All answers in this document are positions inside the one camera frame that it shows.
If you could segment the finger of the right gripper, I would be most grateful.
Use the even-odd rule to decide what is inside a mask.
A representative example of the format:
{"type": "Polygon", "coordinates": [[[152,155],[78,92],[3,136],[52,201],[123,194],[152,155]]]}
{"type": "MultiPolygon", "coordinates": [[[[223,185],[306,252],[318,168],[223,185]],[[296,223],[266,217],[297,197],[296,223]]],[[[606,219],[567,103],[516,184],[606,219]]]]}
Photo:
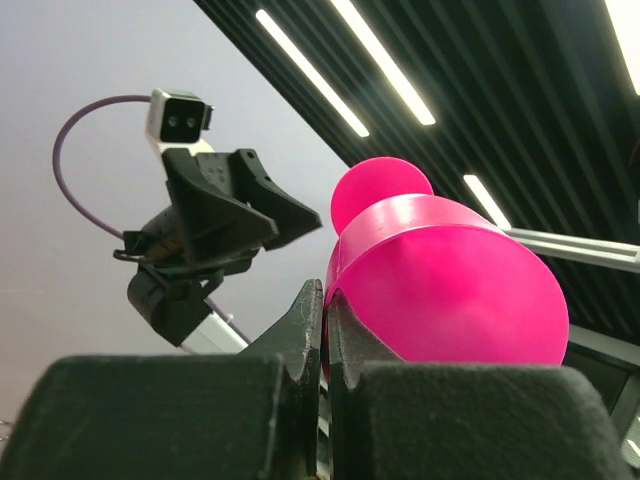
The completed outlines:
{"type": "Polygon", "coordinates": [[[205,181],[174,179],[172,206],[189,265],[230,259],[278,233],[273,220],[205,181]]]}
{"type": "Polygon", "coordinates": [[[234,152],[234,173],[238,175],[240,199],[274,221],[277,235],[263,246],[280,249],[322,226],[319,214],[278,187],[251,149],[234,152]]]}

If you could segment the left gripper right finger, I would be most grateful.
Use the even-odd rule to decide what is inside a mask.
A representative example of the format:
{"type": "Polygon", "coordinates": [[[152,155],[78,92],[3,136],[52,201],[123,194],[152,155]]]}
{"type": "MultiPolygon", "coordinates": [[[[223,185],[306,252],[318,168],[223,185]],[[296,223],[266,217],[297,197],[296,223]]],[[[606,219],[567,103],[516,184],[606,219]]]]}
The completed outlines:
{"type": "Polygon", "coordinates": [[[567,367],[402,361],[327,308],[336,479],[628,479],[599,393],[567,367]]]}

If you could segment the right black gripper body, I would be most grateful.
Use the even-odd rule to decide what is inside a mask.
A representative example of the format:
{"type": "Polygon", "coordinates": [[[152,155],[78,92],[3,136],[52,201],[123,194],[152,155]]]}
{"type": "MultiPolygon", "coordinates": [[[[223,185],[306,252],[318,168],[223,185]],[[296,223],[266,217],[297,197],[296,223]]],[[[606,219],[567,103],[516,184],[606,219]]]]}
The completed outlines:
{"type": "Polygon", "coordinates": [[[161,161],[171,204],[141,230],[124,232],[116,259],[196,270],[264,244],[265,216],[248,205],[228,154],[170,148],[161,161]]]}

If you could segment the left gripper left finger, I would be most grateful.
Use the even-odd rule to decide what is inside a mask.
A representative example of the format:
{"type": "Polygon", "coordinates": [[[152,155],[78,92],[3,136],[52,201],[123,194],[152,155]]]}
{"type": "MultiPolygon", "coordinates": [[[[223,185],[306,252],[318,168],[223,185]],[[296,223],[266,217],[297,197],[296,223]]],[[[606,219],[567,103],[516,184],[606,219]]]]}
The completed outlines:
{"type": "Polygon", "coordinates": [[[323,288],[235,355],[72,356],[22,407],[5,479],[307,479],[316,473],[323,288]]]}

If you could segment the magenta plastic wine glass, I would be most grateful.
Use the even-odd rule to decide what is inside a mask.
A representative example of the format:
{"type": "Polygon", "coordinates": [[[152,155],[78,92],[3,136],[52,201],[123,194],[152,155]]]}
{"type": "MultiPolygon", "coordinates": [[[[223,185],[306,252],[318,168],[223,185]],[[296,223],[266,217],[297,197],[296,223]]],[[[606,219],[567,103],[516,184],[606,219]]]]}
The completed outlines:
{"type": "Polygon", "coordinates": [[[562,288],[530,249],[437,195],[410,162],[350,168],[330,203],[328,297],[414,363],[558,366],[569,342],[562,288]]]}

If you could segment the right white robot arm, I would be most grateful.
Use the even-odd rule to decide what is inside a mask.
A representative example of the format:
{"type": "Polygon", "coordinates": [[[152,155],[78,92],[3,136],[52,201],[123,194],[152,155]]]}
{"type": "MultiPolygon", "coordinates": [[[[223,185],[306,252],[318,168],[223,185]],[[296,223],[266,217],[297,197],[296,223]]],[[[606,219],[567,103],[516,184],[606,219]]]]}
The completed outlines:
{"type": "Polygon", "coordinates": [[[208,296],[276,250],[321,227],[316,211],[284,192],[251,149],[161,155],[170,205],[123,234],[116,259],[137,272],[127,298],[152,329],[180,346],[212,314],[208,296]]]}

